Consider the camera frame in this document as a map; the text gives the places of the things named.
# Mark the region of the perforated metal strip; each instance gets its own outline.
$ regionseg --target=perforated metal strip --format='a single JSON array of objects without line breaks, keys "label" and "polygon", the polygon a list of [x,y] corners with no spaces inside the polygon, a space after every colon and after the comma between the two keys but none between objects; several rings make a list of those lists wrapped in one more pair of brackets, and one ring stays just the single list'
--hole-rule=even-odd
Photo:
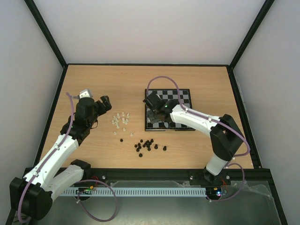
[{"label": "perforated metal strip", "polygon": [[[175,188],[161,188],[161,187],[113,187],[116,196],[119,197],[206,197],[205,188],[200,187],[175,187]],[[65,190],[61,196],[77,196],[78,188],[70,187]],[[86,191],[82,193],[85,196],[113,196],[111,191],[105,187],[98,187],[95,191]]]}]

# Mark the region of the wooden table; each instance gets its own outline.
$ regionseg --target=wooden table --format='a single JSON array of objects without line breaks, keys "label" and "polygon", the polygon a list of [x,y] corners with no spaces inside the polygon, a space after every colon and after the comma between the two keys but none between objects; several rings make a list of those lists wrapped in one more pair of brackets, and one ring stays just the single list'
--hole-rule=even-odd
[{"label": "wooden table", "polygon": [[[206,114],[233,116],[242,130],[238,110],[225,67],[163,67],[163,66],[87,66],[70,65],[60,92],[42,157],[53,146],[62,126],[70,115],[66,92],[78,95],[89,88],[94,99],[108,95],[112,109],[98,118],[99,125],[91,130],[82,145],[65,161],[67,167],[81,159],[97,168],[204,168],[213,155],[210,138],[199,131],[144,131],[144,99],[148,81],[158,75],[174,79],[181,89],[190,89],[193,108]],[[170,89],[167,79],[152,82],[150,88]],[[130,113],[129,123],[112,124],[116,113]],[[141,149],[139,157],[134,145],[140,139],[153,138],[159,149]],[[243,144],[238,153],[246,151]],[[238,157],[235,162],[243,168],[253,168],[250,156]]]}]

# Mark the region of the purple hose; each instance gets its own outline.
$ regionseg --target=purple hose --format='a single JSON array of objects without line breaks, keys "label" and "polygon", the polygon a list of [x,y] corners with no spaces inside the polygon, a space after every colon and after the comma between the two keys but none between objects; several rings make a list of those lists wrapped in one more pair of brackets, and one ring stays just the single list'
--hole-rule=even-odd
[{"label": "purple hose", "polygon": [[223,202],[223,201],[232,199],[232,198],[234,198],[234,197],[242,190],[242,188],[244,187],[244,182],[245,182],[245,172],[244,172],[243,167],[242,167],[240,164],[238,164],[238,163],[231,163],[231,164],[229,164],[228,166],[232,166],[232,165],[238,165],[238,166],[240,167],[241,171],[242,171],[242,174],[243,174],[242,184],[240,185],[239,190],[238,190],[236,193],[234,193],[232,196],[230,196],[230,197],[228,197],[228,198],[225,198],[225,199],[211,200],[211,199],[207,196],[206,198],[207,198],[209,201],[212,201],[212,202]]},{"label": "purple hose", "polygon": [[[166,79],[168,79],[168,80],[170,80],[170,81],[173,82],[173,84],[175,85],[175,87],[176,87],[176,89],[177,89],[177,94],[178,94],[178,101],[179,101],[179,104],[180,104],[181,108],[185,111],[185,110],[186,110],[186,107],[183,105],[182,100],[181,100],[181,98],[180,98],[179,87],[178,87],[177,83],[176,83],[172,78],[170,78],[170,77],[168,77],[168,76],[157,76],[157,77],[154,77],[153,79],[151,79],[151,80],[149,81],[148,85],[147,85],[147,95],[148,95],[148,91],[149,91],[149,87],[150,87],[151,82],[154,81],[154,80],[156,80],[156,79],[158,79],[158,78],[166,78]],[[201,115],[201,114],[198,114],[198,113],[195,113],[195,112],[192,112],[192,111],[189,111],[189,110],[187,110],[187,112],[188,112],[189,114],[192,114],[192,115],[194,115],[194,116],[198,116],[198,117],[200,117],[200,118],[202,118],[202,119],[205,119],[205,120],[208,120],[208,119],[209,119],[209,117],[207,117],[207,116],[203,116],[203,115]],[[246,151],[245,153],[237,154],[237,155],[234,155],[233,157],[245,156],[245,155],[248,155],[248,154],[250,153],[250,146],[249,146],[247,140],[243,137],[243,135],[239,134],[236,130],[232,129],[230,126],[228,126],[228,125],[226,125],[226,124],[224,124],[224,123],[222,123],[222,122],[220,122],[220,121],[217,121],[217,120],[215,120],[215,119],[211,119],[211,121],[213,121],[213,122],[215,122],[215,123],[217,123],[217,124],[220,124],[221,126],[225,127],[226,129],[230,130],[231,132],[233,132],[233,133],[234,133],[235,135],[237,135],[237,136],[245,143],[245,145],[247,146],[247,151]]]},{"label": "purple hose", "polygon": [[[64,138],[61,140],[61,142],[58,144],[58,147],[60,147],[64,141],[66,140],[67,136],[70,133],[70,130],[72,128],[72,124],[73,124],[73,118],[74,118],[74,106],[73,106],[73,101],[72,101],[72,97],[70,96],[70,94],[67,92],[66,95],[69,97],[70,99],[70,103],[71,103],[71,121],[70,121],[70,125],[69,128],[67,129],[67,132],[64,136]],[[46,164],[46,162],[50,159],[50,157],[56,152],[57,149],[54,149],[48,156],[47,158],[41,163],[41,165],[39,166],[39,168],[37,169],[37,173],[39,173],[41,171],[41,169],[43,168],[43,166]],[[18,220],[20,221],[20,223],[24,224],[27,223],[30,220],[30,217],[27,218],[26,220],[22,219],[22,215],[21,215],[21,211],[22,211],[22,204],[23,204],[23,200],[25,197],[25,194],[30,186],[30,184],[33,182],[33,180],[36,178],[36,175],[33,175],[32,178],[28,181],[28,183],[26,184],[22,194],[21,194],[21,198],[19,201],[19,205],[18,205]]]},{"label": "purple hose", "polygon": [[119,208],[119,202],[118,202],[116,193],[113,191],[113,189],[112,189],[109,185],[107,185],[106,183],[104,183],[104,182],[102,182],[102,181],[99,181],[99,180],[81,180],[81,181],[78,181],[78,182],[76,182],[76,183],[83,183],[83,182],[97,182],[97,183],[103,184],[105,187],[107,187],[107,188],[110,189],[110,191],[112,192],[113,197],[114,197],[114,199],[115,199],[115,202],[116,202],[116,207],[115,207],[115,209],[114,209],[113,215],[112,215],[110,218],[108,218],[108,219],[98,219],[98,218],[94,217],[92,214],[90,214],[90,213],[87,211],[87,209],[83,206],[83,204],[81,203],[81,201],[80,201],[80,199],[79,199],[79,197],[80,197],[80,195],[81,195],[81,193],[82,193],[82,191],[81,191],[81,192],[78,194],[78,196],[77,196],[77,200],[79,200],[78,203],[79,203],[80,206],[83,208],[83,210],[85,211],[85,213],[88,214],[89,217],[91,217],[92,219],[94,219],[94,220],[96,220],[96,221],[98,221],[98,222],[108,222],[108,221],[111,221],[112,219],[114,219],[114,218],[116,217],[116,215],[117,215],[117,211],[118,211],[118,208]]}]

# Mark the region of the purple cable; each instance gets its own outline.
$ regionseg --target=purple cable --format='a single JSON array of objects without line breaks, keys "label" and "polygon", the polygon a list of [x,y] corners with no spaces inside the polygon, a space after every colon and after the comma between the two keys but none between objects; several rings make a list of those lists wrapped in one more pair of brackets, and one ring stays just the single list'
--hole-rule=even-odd
[{"label": "purple cable", "polygon": [[238,164],[238,163],[231,163],[231,164],[229,164],[228,166],[232,166],[232,165],[238,165],[238,166],[240,167],[241,171],[242,171],[242,174],[243,174],[242,184],[240,185],[239,190],[238,190],[236,193],[234,193],[232,196],[230,196],[230,197],[228,197],[228,198],[225,198],[225,199],[211,200],[211,199],[207,196],[206,198],[207,198],[209,201],[212,201],[212,202],[215,202],[215,203],[216,203],[216,202],[223,202],[223,201],[232,199],[232,198],[234,198],[234,197],[242,190],[242,188],[244,187],[244,182],[245,182],[245,172],[244,172],[243,167],[242,167],[240,164]]},{"label": "purple cable", "polygon": [[114,209],[114,212],[113,212],[113,215],[109,218],[109,219],[98,219],[96,217],[94,217],[92,214],[90,214],[86,208],[82,205],[79,197],[80,197],[80,194],[83,192],[79,192],[78,196],[77,196],[77,200],[79,201],[78,203],[80,204],[80,206],[83,208],[83,210],[85,211],[86,214],[88,214],[89,217],[91,217],[92,219],[98,221],[98,222],[108,222],[108,221],[111,221],[112,219],[114,219],[117,215],[117,211],[118,211],[118,208],[119,208],[119,202],[118,202],[118,199],[117,199],[117,196],[116,196],[116,193],[113,191],[113,189],[107,185],[106,183],[102,182],[102,181],[99,181],[99,180],[81,180],[81,181],[78,181],[76,183],[83,183],[83,182],[97,182],[97,183],[100,183],[100,184],[103,184],[105,187],[109,188],[110,191],[112,192],[113,194],[113,197],[115,199],[115,202],[116,202],[116,207]]},{"label": "purple cable", "polygon": [[[183,103],[182,103],[182,101],[181,101],[181,98],[180,98],[180,92],[179,92],[179,87],[178,87],[177,83],[176,83],[172,78],[170,78],[170,77],[168,77],[168,76],[157,76],[157,77],[154,77],[153,79],[151,79],[151,80],[149,81],[148,85],[147,85],[147,95],[148,95],[148,91],[149,91],[149,87],[150,87],[151,82],[154,81],[154,80],[156,80],[156,79],[158,79],[158,78],[166,78],[166,79],[168,79],[168,80],[170,80],[170,81],[173,82],[173,84],[175,85],[175,87],[176,87],[176,89],[177,89],[177,95],[178,95],[178,101],[179,101],[179,104],[180,104],[181,108],[185,111],[185,110],[186,110],[186,106],[184,106]],[[207,116],[203,116],[203,115],[201,115],[201,114],[198,114],[198,113],[195,113],[195,112],[192,112],[192,111],[189,111],[189,110],[187,110],[187,112],[188,112],[189,114],[192,114],[192,115],[194,115],[194,116],[198,116],[198,117],[200,117],[200,118],[202,118],[202,119],[205,119],[205,120],[208,120],[208,119],[209,119],[209,117],[207,117]],[[213,121],[213,122],[215,122],[215,123],[217,123],[217,124],[220,124],[221,126],[225,127],[226,129],[230,130],[231,132],[233,132],[233,133],[234,133],[235,135],[237,135],[237,136],[245,143],[245,145],[247,146],[247,151],[246,151],[245,153],[237,154],[237,155],[234,155],[233,157],[245,156],[245,155],[248,155],[248,154],[250,153],[250,145],[248,144],[247,140],[243,137],[243,135],[239,134],[236,130],[232,129],[230,126],[228,126],[228,125],[226,125],[226,124],[224,124],[224,123],[222,123],[222,122],[220,122],[220,121],[217,121],[217,120],[215,120],[215,119],[211,119],[211,121]]]},{"label": "purple cable", "polygon": [[[71,121],[70,121],[70,125],[69,128],[64,136],[64,138],[61,140],[61,142],[58,144],[58,147],[60,147],[64,141],[66,140],[67,136],[70,133],[70,130],[72,128],[72,124],[73,124],[73,118],[74,118],[74,106],[73,106],[73,101],[72,101],[72,97],[70,96],[70,94],[67,92],[66,95],[69,97],[70,99],[70,103],[71,103]],[[41,171],[41,169],[43,168],[43,166],[45,165],[45,163],[50,159],[50,157],[56,152],[57,149],[54,149],[48,156],[47,158],[41,163],[41,165],[39,166],[39,168],[37,169],[37,173],[39,173]],[[26,184],[22,194],[21,194],[21,198],[19,201],[19,205],[18,205],[18,220],[20,221],[20,223],[24,224],[27,223],[30,220],[30,217],[27,218],[26,220],[22,219],[22,215],[21,215],[21,211],[22,211],[22,204],[23,204],[23,200],[25,197],[25,194],[30,186],[30,184],[33,182],[33,180],[36,178],[36,175],[33,175],[32,178],[28,181],[28,183]]]}]

